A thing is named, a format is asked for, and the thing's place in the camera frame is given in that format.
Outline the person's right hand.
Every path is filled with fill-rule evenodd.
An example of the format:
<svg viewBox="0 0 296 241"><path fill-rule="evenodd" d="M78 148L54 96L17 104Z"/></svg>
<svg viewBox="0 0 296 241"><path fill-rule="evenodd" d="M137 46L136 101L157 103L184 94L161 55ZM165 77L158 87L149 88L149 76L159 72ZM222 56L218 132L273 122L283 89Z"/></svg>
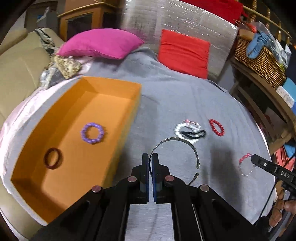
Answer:
<svg viewBox="0 0 296 241"><path fill-rule="evenodd" d="M271 216L269 218L269 225L272 227L277 226L277 224L281 221L282 219L282 213L281 210L284 209L286 212L291 213L291 216L284 228L282 228L279 236L282 236L284 231L287 229L289 224L291 223L293 217L295 216L295 200L290 200L290 201L284 201L285 191L281 190L278 194L276 203L273 206Z"/></svg>

